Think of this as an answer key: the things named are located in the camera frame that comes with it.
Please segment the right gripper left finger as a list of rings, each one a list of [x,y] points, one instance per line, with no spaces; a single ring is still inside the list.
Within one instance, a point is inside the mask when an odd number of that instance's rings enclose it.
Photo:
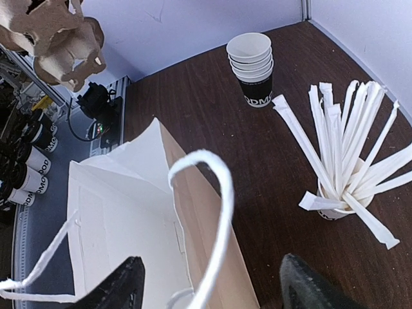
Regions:
[[[142,308],[145,266],[140,257],[128,257],[73,309]]]

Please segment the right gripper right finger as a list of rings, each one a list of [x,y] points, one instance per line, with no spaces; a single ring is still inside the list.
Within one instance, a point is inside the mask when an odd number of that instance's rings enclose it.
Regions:
[[[283,308],[363,308],[298,255],[287,254],[283,257],[279,278]]]

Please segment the brown paper bag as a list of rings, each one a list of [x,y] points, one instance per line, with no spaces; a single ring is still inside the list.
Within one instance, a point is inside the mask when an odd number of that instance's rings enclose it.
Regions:
[[[73,304],[138,257],[144,308],[257,308],[233,212],[225,162],[205,149],[185,153],[154,119],[112,152],[70,163],[66,222],[27,276],[1,282],[1,297]],[[74,293],[27,294],[64,239]]]

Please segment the cardboard cup carrier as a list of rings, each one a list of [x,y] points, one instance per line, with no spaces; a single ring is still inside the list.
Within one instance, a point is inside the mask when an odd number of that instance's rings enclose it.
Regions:
[[[76,93],[106,69],[104,33],[82,1],[1,1],[1,45],[33,56],[43,82]]]

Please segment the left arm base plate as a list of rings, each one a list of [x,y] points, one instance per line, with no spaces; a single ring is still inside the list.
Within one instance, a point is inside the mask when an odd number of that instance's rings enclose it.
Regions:
[[[77,98],[81,111],[94,121],[88,140],[99,140],[100,147],[109,147],[120,142],[120,116],[123,98],[114,89],[90,82],[88,89]]]

